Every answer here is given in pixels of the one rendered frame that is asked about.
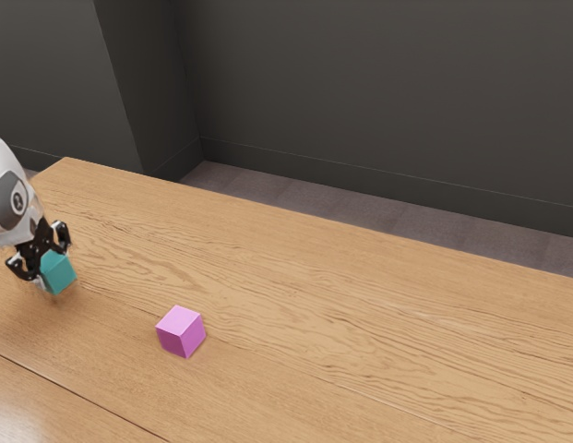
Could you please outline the pink block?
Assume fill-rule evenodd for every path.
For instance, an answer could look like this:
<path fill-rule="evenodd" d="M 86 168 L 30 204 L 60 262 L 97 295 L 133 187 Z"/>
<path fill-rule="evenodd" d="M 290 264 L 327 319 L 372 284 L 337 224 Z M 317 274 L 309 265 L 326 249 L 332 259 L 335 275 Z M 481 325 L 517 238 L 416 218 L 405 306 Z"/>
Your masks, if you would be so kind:
<path fill-rule="evenodd" d="M 156 324 L 155 330 L 163 350 L 189 358 L 206 339 L 200 313 L 174 305 Z"/>

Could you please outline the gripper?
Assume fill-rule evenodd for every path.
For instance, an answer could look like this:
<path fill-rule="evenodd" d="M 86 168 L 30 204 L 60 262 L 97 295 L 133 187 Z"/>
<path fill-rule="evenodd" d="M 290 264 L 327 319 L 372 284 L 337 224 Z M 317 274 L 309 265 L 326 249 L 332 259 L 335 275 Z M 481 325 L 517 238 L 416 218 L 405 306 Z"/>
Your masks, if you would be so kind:
<path fill-rule="evenodd" d="M 51 225 L 42 217 L 31 241 L 18 246 L 16 253 L 6 259 L 6 266 L 21 280 L 31 282 L 43 291 L 46 285 L 40 271 L 41 256 L 50 248 L 61 255 L 67 255 L 72 240 L 68 226 L 63 221 Z"/>

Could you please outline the teal block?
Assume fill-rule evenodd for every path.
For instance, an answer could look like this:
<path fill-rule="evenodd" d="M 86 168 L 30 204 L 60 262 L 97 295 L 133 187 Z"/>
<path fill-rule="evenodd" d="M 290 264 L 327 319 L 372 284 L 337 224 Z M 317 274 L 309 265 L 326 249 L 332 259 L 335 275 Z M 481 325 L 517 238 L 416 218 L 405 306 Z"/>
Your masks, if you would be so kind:
<path fill-rule="evenodd" d="M 40 277 L 45 291 L 58 295 L 77 279 L 67 254 L 47 251 L 41 257 Z"/>

